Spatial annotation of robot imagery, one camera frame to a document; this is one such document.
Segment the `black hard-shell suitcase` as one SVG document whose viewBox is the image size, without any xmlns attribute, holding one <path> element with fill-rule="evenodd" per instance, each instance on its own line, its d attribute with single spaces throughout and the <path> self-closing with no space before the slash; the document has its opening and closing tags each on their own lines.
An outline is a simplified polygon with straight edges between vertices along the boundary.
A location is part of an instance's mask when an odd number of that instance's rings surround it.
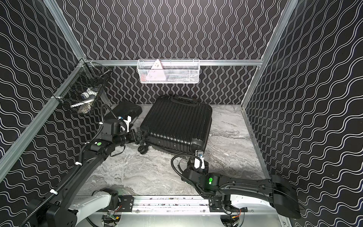
<svg viewBox="0 0 363 227">
<path fill-rule="evenodd" d="M 212 107 L 185 96 L 163 95 L 156 99 L 140 130 L 145 143 L 174 153 L 204 153 L 212 123 Z"/>
</svg>

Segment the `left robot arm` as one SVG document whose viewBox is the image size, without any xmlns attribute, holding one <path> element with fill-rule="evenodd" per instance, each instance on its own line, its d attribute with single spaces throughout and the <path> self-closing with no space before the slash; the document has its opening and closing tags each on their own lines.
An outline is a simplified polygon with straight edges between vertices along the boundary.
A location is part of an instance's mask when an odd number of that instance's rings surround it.
<svg viewBox="0 0 363 227">
<path fill-rule="evenodd" d="M 116 147 L 129 143 L 144 144 L 141 131 L 107 129 L 102 126 L 95 137 L 80 151 L 78 161 L 66 177 L 41 200 L 33 200 L 27 206 L 28 216 L 21 226 L 75 227 L 83 219 L 101 209 L 119 207 L 118 193 L 109 190 L 92 196 L 84 204 L 72 207 L 78 191 L 94 170 L 112 155 Z"/>
</svg>

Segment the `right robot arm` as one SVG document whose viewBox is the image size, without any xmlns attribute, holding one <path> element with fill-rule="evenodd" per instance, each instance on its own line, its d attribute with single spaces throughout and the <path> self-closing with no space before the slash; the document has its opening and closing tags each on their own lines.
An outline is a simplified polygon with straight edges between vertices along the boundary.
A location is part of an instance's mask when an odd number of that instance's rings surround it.
<svg viewBox="0 0 363 227">
<path fill-rule="evenodd" d="M 296 188 L 280 176 L 272 175 L 262 180 L 239 179 L 197 170 L 191 166 L 191 162 L 188 162 L 181 174 L 185 182 L 209 201 L 211 212 L 231 213 L 246 208 L 247 205 L 237 206 L 232 203 L 232 196 L 239 195 L 266 201 L 279 215 L 301 218 Z"/>
</svg>

